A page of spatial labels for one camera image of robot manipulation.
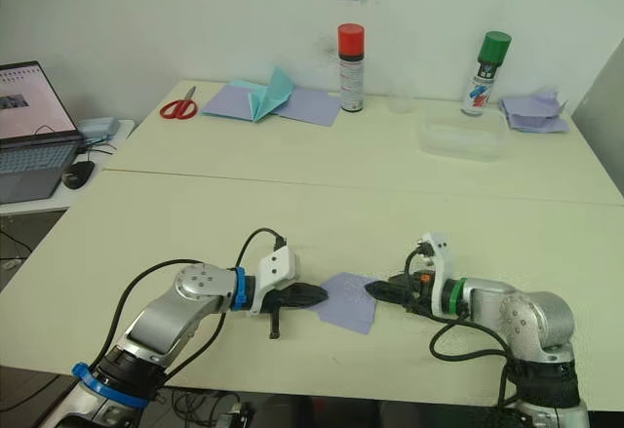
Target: green cap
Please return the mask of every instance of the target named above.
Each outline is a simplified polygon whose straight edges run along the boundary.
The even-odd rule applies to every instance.
[[[479,52],[479,62],[502,64],[511,43],[511,36],[502,31],[489,31]]]

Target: blue ring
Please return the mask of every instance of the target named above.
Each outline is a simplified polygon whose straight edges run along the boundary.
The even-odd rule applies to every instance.
[[[247,294],[245,293],[245,269],[243,267],[236,267],[236,296],[234,297],[234,304],[232,304],[232,311],[239,311],[245,303],[247,303]]]
[[[136,409],[145,409],[149,404],[149,401],[146,399],[129,396],[128,394],[124,394],[123,392],[119,392],[105,386],[91,375],[89,366],[86,363],[77,363],[74,368],[72,368],[71,373],[82,379],[82,382],[84,382],[85,385],[96,394],[100,394],[102,397],[110,399],[111,401],[115,401],[119,404],[123,404],[124,406]]]

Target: red scissors handle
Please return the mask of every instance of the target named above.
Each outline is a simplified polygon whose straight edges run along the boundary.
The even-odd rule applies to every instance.
[[[195,114],[197,114],[197,104],[192,99],[177,99],[167,103],[160,110],[160,115],[165,119],[189,119]]]

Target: computer mouse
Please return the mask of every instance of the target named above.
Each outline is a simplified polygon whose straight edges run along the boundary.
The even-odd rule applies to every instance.
[[[78,162],[67,167],[60,179],[69,189],[78,189],[85,185],[95,167],[94,162]]]

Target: clear plastic box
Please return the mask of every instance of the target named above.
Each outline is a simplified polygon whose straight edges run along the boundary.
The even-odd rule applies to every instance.
[[[418,128],[425,152],[491,162],[503,157],[509,144],[505,116],[487,108],[481,116],[468,116],[459,107],[446,114],[422,114]]]

